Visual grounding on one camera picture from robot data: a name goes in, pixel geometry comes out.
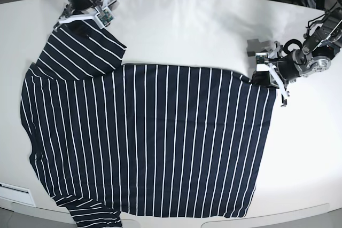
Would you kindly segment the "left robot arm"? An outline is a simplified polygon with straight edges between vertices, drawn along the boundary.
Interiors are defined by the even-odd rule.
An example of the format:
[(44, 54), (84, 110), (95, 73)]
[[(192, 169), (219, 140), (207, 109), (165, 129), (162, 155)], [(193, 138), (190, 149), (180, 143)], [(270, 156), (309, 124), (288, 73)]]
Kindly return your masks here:
[(341, 50), (341, 7), (309, 21), (303, 42), (292, 39), (281, 45), (276, 41), (275, 47), (255, 54), (253, 84), (279, 89), (300, 77), (329, 69)]

